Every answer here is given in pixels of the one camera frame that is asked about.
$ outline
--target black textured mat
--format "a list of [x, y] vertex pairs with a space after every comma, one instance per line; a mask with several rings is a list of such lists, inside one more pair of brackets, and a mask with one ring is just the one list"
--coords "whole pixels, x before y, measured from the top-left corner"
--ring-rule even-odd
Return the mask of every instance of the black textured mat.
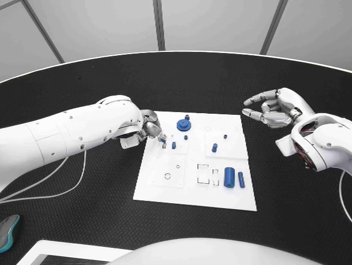
[[[268, 57], [158, 52], [105, 57], [37, 71], [0, 84], [0, 128], [127, 95], [140, 109], [240, 114], [253, 94], [288, 87], [317, 113], [352, 120], [352, 73]], [[322, 264], [352, 264], [352, 224], [338, 202], [340, 170], [304, 170], [282, 157], [271, 130], [242, 117], [258, 212], [132, 200], [144, 143], [122, 150], [108, 141], [88, 151], [83, 180], [52, 199], [0, 205], [0, 221], [21, 215], [20, 239], [0, 254], [16, 264], [40, 239], [137, 249], [183, 237], [248, 241]], [[59, 162], [24, 174], [1, 196], [42, 179]], [[82, 154], [20, 197], [56, 194], [79, 179]], [[352, 215], [352, 177], [343, 182]]]

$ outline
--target computer mouse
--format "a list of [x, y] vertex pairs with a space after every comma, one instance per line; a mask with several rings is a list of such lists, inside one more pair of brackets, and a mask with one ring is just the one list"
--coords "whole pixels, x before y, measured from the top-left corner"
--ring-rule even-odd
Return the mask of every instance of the computer mouse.
[[13, 245], [18, 220], [20, 216], [14, 214], [0, 222], [0, 253], [7, 251]]

